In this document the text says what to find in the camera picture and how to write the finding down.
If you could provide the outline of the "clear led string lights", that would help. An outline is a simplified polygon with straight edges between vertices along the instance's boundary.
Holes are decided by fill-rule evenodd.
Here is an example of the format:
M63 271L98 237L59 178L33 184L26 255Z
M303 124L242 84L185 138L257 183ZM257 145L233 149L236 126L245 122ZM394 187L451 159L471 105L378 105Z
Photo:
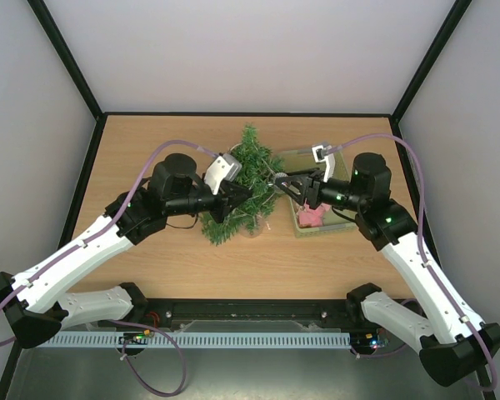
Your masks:
M275 208L278 195L270 183L276 173L284 171L284 163L255 137L243 138L231 154L242 164L235 183L249 189L252 195L228 216L225 224L231 234L241 228L253 233L259 219L268 217Z

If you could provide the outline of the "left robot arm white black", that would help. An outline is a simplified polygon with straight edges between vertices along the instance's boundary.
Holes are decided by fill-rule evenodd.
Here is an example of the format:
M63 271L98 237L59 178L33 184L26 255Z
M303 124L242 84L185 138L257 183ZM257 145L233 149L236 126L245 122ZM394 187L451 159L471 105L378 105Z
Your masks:
M173 153L157 163L134 192L124 192L83 233L52 256L24 272L0 272L0 302L22 348L35 348L60 330L84 323L119 320L135 323L147 299L125 282L97 292L70 288L107 260L163 230L168 218L209 213L220 223L252 196L234 183L242 165L219 154L202 175L186 154Z

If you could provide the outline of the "pink paper ornament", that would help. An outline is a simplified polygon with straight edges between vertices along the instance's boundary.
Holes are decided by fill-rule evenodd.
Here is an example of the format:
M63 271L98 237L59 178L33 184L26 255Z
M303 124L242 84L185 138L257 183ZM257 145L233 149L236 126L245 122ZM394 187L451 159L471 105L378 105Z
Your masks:
M307 204L297 211L297 224L300 228L318 228L323 225L323 218L329 207L321 204L311 209Z

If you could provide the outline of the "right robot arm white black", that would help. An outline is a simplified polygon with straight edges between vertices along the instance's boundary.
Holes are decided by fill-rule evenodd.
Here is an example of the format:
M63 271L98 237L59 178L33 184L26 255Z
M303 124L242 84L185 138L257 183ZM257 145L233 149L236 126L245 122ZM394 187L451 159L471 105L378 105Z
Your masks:
M347 318L359 327L376 323L419 356L430 378L449 387L492 361L500 348L500 326L484 322L459 295L418 234L408 210L390 197L392 173L382 155L358 154L343 181L326 169L280 174L276 188L301 206L322 204L352 211L359 232L400 273L423 313L392 300L367 283L347 294Z

